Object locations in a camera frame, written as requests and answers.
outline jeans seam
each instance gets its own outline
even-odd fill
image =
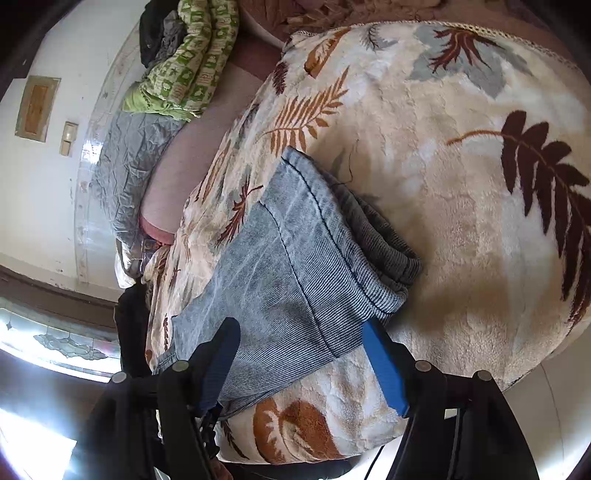
[[[351,275],[353,276],[353,279],[355,280],[355,283],[357,284],[357,286],[359,287],[359,289],[363,292],[363,295],[365,296],[365,298],[370,302],[370,304],[376,308],[380,313],[383,313],[385,315],[392,315],[394,312],[396,312],[396,310],[394,310],[393,312],[384,310],[380,307],[378,307],[375,302],[369,297],[369,295],[367,294],[367,292],[365,291],[365,289],[363,288],[363,286],[361,285],[361,283],[359,282],[359,279],[357,278],[357,275],[355,274],[355,272],[351,269],[351,266],[349,265],[349,263],[347,262],[347,259],[345,258],[345,255],[343,254],[343,252],[341,251],[339,245],[337,244],[337,242],[335,241],[335,238],[333,237],[332,232],[330,231],[330,228],[328,226],[328,224],[326,223],[326,220],[324,219],[324,216],[322,214],[322,209],[320,208],[320,202],[318,201],[318,199],[316,198],[316,195],[314,195],[314,192],[312,192],[312,189],[310,188],[310,185],[308,184],[306,178],[304,177],[304,175],[302,174],[302,172],[300,172],[293,164],[290,163],[290,161],[286,158],[284,158],[283,156],[281,157],[281,159],[287,163],[291,168],[293,168],[297,174],[300,176],[300,178],[302,179],[302,181],[304,182],[304,184],[306,184],[306,188],[308,189],[308,192],[310,193],[310,195],[312,196],[312,198],[314,199],[314,202],[316,203],[316,207],[318,208],[318,211],[320,212],[320,219],[322,220],[322,224],[324,225],[324,228],[326,229],[326,231],[328,232],[330,239],[332,240],[333,244],[335,245],[336,249],[339,251],[339,254],[341,256],[341,258],[343,259],[343,262],[345,262],[345,265],[347,265],[349,271],[351,272]]]
[[[283,241],[283,237],[281,236],[281,230],[279,229],[279,223],[277,222],[275,216],[271,213],[271,211],[267,208],[267,206],[264,203],[262,203],[260,200],[258,200],[258,203],[267,212],[269,212],[269,215],[271,215],[271,218],[275,222],[275,227],[277,228],[277,235],[279,235],[279,240],[281,240],[281,245],[283,245],[283,250],[285,251],[285,256],[287,257],[287,261],[289,262],[289,265],[291,267],[291,271],[294,274],[295,281],[297,282],[298,287],[300,288],[300,292],[301,292],[302,296],[304,297],[304,299],[306,300],[306,305],[308,305],[308,308],[310,309],[310,313],[312,314],[312,318],[314,319],[314,322],[316,324],[316,328],[318,329],[318,332],[319,332],[320,336],[322,337],[322,340],[323,340],[324,344],[326,345],[326,348],[329,350],[329,352],[335,358],[338,358],[339,356],[334,352],[334,350],[331,348],[330,344],[328,343],[328,340],[324,336],[324,332],[320,328],[320,322],[318,321],[318,319],[316,318],[316,315],[314,314],[314,309],[312,308],[312,305],[310,304],[310,300],[308,299],[306,292],[304,292],[304,289],[301,286],[300,279],[297,277],[296,269],[294,268],[293,263],[291,262],[290,254],[287,251],[287,247],[285,246],[285,242]]]

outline bed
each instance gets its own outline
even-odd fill
[[[290,145],[423,260],[391,337],[446,373],[487,369],[508,388],[589,321],[590,106],[574,64],[500,31],[382,22],[294,35],[148,265],[148,362]],[[383,445],[404,421],[358,348],[217,429],[225,460],[314,462]]]

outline metal screw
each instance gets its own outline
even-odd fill
[[[125,372],[117,372],[115,375],[111,377],[111,381],[113,383],[121,383],[125,381],[127,378],[127,374]]]
[[[489,382],[490,380],[492,380],[492,375],[490,372],[487,372],[486,370],[479,370],[478,378],[480,378],[484,382]]]
[[[429,370],[431,370],[431,364],[426,360],[418,360],[414,364],[414,368],[416,368],[420,372],[428,372]]]
[[[187,368],[189,368],[189,362],[186,360],[178,360],[173,363],[173,370],[175,372],[184,372]]]

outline sunlight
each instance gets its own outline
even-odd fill
[[[61,480],[75,444],[75,440],[0,409],[0,448],[22,478]]]

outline folded blanket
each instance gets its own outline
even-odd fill
[[[236,0],[181,0],[183,44],[124,100],[123,110],[190,121],[207,108],[238,35]]]

